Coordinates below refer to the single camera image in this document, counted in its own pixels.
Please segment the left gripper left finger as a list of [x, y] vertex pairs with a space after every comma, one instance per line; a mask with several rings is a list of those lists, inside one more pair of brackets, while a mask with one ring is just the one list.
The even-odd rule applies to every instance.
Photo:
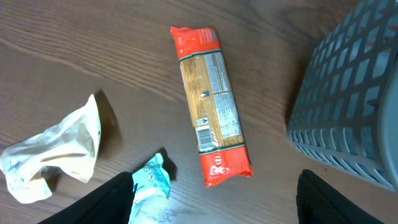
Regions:
[[132, 174], [122, 172], [40, 224], [128, 224], [135, 193]]

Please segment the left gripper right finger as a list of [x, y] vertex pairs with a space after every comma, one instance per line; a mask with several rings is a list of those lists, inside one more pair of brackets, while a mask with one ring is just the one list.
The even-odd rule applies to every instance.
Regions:
[[300, 224], [382, 224], [309, 169], [298, 178], [296, 204]]

